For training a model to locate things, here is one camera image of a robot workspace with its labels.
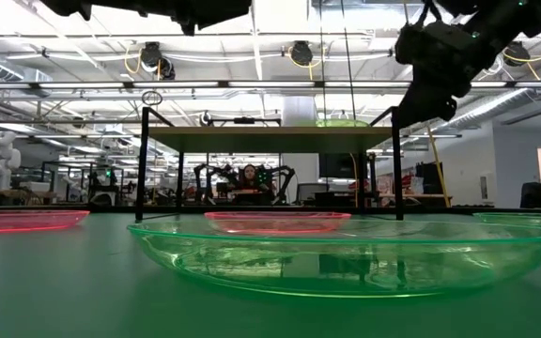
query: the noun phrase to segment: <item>ceiling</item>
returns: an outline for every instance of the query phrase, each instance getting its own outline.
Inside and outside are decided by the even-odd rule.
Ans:
[[[379,5],[347,7],[345,18],[341,8],[328,8],[323,11],[321,36],[320,18],[317,11],[309,7],[309,0],[255,1],[250,14],[213,25],[197,32],[195,37],[184,37],[176,23],[162,16],[142,18],[136,12],[94,7],[91,21],[86,22],[78,14],[57,16],[39,1],[0,0],[0,60],[13,67],[38,69],[55,82],[152,81],[156,80],[155,73],[143,68],[135,73],[132,70],[137,68],[137,56],[144,43],[158,41],[162,53],[175,67],[177,80],[181,81],[410,80],[410,68],[397,64],[390,52],[399,28],[406,21],[404,6],[389,0],[377,3]],[[416,21],[420,8],[419,5],[408,6],[412,22]],[[326,62],[311,69],[294,65],[288,52],[296,40],[308,41],[318,60],[324,50]],[[532,57],[541,56],[541,35],[519,37],[519,40]],[[541,61],[533,66],[540,69]],[[528,75],[531,73],[527,67],[503,66],[493,74],[480,74],[476,80],[507,81]],[[201,97],[192,96],[197,90],[163,92],[175,98],[165,100],[157,110],[176,125],[183,126],[196,125],[204,112],[224,118],[279,117],[285,95],[271,91],[228,95],[221,89],[201,91]],[[118,93],[92,91],[87,94]],[[40,109],[41,113],[47,112],[48,118],[83,116],[120,120],[138,118],[135,108],[142,105],[139,94],[131,99],[70,100],[69,96],[80,97],[83,93],[59,90],[50,97],[32,97],[31,100],[22,93],[0,92],[0,101],[30,115],[37,115]],[[327,92],[311,97],[317,111],[327,117],[353,118],[352,112],[355,112],[357,119],[369,122],[397,105],[402,94]],[[474,99],[477,97],[463,99],[460,105]],[[389,119],[381,125],[389,125]],[[138,124],[123,124],[123,128],[126,132],[140,132]],[[53,132],[93,131],[78,131],[65,125]]]

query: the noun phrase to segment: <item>green table surface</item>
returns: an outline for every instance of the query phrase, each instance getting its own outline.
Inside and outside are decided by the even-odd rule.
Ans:
[[[127,231],[132,220],[93,214],[71,230],[0,234],[0,337],[541,337],[541,268],[438,297],[263,295],[158,266]]]

